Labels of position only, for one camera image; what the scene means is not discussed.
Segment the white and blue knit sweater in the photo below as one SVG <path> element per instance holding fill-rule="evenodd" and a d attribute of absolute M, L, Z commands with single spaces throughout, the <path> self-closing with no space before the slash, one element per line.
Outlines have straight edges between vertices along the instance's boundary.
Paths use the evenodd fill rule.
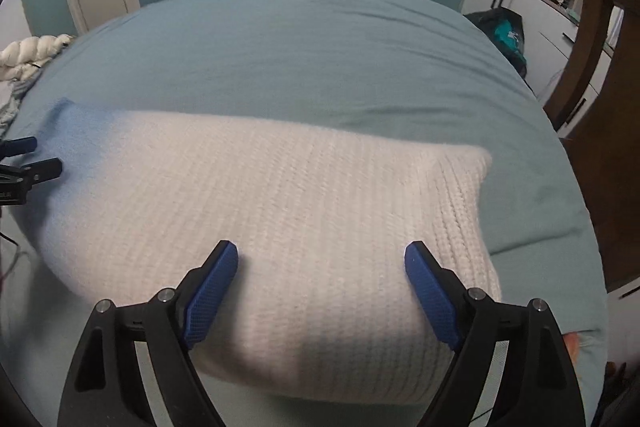
<path fill-rule="evenodd" d="M 501 295 L 478 217 L 482 148 L 70 101 L 35 134 L 63 172 L 17 221 L 80 297 L 140 303 L 235 243 L 238 276 L 194 353 L 224 381 L 425 403 L 451 352 L 416 301 L 406 247 L 424 243 L 464 285 Z"/>

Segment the white puffy jacket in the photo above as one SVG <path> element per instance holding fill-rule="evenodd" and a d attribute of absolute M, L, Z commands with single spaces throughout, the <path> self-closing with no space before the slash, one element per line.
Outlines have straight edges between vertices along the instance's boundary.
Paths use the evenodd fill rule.
<path fill-rule="evenodd" d="M 28 37 L 13 41 L 1 51 L 1 80 L 26 80 L 66 49 L 74 38 L 58 36 Z"/>

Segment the black and teal bag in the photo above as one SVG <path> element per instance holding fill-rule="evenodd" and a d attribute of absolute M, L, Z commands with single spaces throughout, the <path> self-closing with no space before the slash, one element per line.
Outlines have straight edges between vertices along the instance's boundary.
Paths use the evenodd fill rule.
<path fill-rule="evenodd" d="M 527 61 L 521 15 L 500 6 L 488 11 L 465 14 L 465 17 L 494 44 L 518 75 L 525 78 Z"/>

